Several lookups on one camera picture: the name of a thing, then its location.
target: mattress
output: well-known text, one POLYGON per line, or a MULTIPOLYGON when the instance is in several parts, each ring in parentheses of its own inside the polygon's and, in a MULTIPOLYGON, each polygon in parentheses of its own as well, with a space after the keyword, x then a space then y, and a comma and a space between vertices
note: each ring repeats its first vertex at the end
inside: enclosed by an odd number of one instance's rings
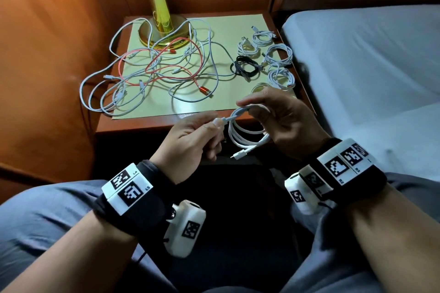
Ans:
POLYGON ((305 11, 283 35, 333 135, 362 137, 373 155, 381 139, 382 168, 440 180, 417 168, 440 157, 440 5, 305 11))

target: white plastic casing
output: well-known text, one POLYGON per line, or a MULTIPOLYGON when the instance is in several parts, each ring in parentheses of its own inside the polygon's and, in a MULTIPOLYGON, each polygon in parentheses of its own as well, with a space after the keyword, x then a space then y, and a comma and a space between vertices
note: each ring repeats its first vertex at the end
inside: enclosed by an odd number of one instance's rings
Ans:
POLYGON ((187 257, 200 234, 206 219, 206 211, 199 205, 184 200, 179 206, 173 204, 176 216, 167 220, 170 225, 165 232, 164 245, 171 256, 187 257))
POLYGON ((322 207, 318 205, 318 197, 304 182, 299 173, 294 173, 286 179, 284 186, 302 214, 310 216, 322 210, 322 207))

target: hand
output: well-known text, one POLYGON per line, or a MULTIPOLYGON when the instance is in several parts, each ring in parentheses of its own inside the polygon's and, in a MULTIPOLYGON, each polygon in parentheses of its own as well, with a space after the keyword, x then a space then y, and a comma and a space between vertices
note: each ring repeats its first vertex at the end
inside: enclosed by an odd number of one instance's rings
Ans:
POLYGON ((175 184, 188 179, 200 164, 205 149, 216 161, 223 140, 223 121, 215 111, 205 111, 176 123, 150 161, 175 184))
POLYGON ((278 148, 289 157, 311 155, 330 139, 304 102, 287 92, 266 87, 237 101, 239 107, 257 103, 270 108, 273 113, 252 107, 249 114, 263 125, 278 148))

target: wooden table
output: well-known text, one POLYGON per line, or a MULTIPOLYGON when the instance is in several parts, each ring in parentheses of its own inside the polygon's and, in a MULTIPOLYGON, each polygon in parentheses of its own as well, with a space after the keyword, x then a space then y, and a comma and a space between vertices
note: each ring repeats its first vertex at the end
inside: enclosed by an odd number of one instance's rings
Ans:
MULTIPOLYGON (((197 17, 211 17, 211 16, 235 16, 235 15, 249 15, 249 14, 263 14, 263 18, 266 21, 267 27, 269 30, 272 30, 277 35, 275 39, 275 44, 283 43, 281 36, 278 30, 275 27, 274 22, 272 21, 271 16, 266 11, 248 11, 248 12, 221 12, 221 13, 204 13, 204 14, 184 14, 186 18, 197 18, 197 17)), ((129 21, 134 20, 135 16, 128 16, 124 19, 124 24, 129 21)), ((117 54, 120 56, 127 52, 127 47, 129 45, 131 27, 128 26, 121 32, 121 38, 119 40, 117 54)), ((287 54, 285 51, 279 50, 279 55, 282 59, 287 58, 287 54)), ((290 72, 295 77, 295 88, 294 92, 300 100, 303 100, 306 105, 309 106, 312 111, 314 111, 313 106, 308 98, 308 95, 304 89, 304 86, 301 82, 301 79, 298 76, 297 71, 292 66, 290 68, 290 72)), ((111 74, 114 76, 118 76, 118 67, 115 64, 112 68, 111 74)), ((219 111, 220 117, 229 117, 233 110, 221 110, 219 111)), ((124 132, 124 131, 135 131, 135 130, 148 130, 148 131, 157 131, 157 130, 168 130, 170 129, 179 119, 186 117, 190 114, 175 114, 175 115, 165 115, 165 116, 151 116, 151 117, 141 117, 141 118, 127 118, 127 119, 112 119, 109 116, 104 114, 101 115, 99 119, 98 128, 96 130, 97 135, 109 133, 109 132, 124 132)), ((239 121, 244 122, 245 124, 252 123, 255 121, 251 116, 247 113, 243 114, 238 118, 239 121)))

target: qr code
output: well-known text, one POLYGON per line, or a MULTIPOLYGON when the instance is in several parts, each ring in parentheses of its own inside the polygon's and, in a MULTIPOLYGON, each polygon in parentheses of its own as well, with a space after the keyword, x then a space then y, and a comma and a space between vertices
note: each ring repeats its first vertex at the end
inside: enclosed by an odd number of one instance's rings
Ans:
POLYGON ((197 235, 199 228, 200 228, 200 224, 188 220, 184 232, 182 233, 182 236, 189 239, 195 239, 195 236, 197 235))
POLYGON ((141 198, 143 195, 142 190, 134 183, 130 182, 121 191, 118 192, 118 196, 124 201, 127 206, 133 205, 135 201, 141 198))
POLYGON ((128 181, 130 178, 129 173, 124 169, 119 174, 117 174, 115 177, 113 177, 110 182, 113 185, 113 188, 118 189, 125 181, 128 181))
POLYGON ((304 176, 304 179, 310 183, 310 185, 312 187, 319 188, 322 187, 324 185, 324 182, 322 179, 320 179, 320 177, 318 175, 316 175, 315 173, 310 173, 306 176, 304 176))
POLYGON ((362 161, 360 155, 357 154, 356 151, 353 150, 351 147, 343 151, 341 155, 350 165, 355 165, 356 163, 360 163, 362 161))
POLYGON ((361 155, 363 155, 363 156, 368 156, 368 152, 367 152, 366 150, 364 150, 364 148, 361 147, 361 146, 359 146, 358 144, 354 143, 354 144, 352 145, 352 147, 353 147, 356 151, 358 151, 361 155))
POLYGON ((339 176, 349 169, 342 161, 342 159, 338 156, 327 162, 325 166, 331 171, 334 176, 339 176))
POLYGON ((305 201, 304 197, 301 195, 301 192, 299 190, 291 191, 290 194, 294 198, 294 201, 297 203, 302 203, 305 201))

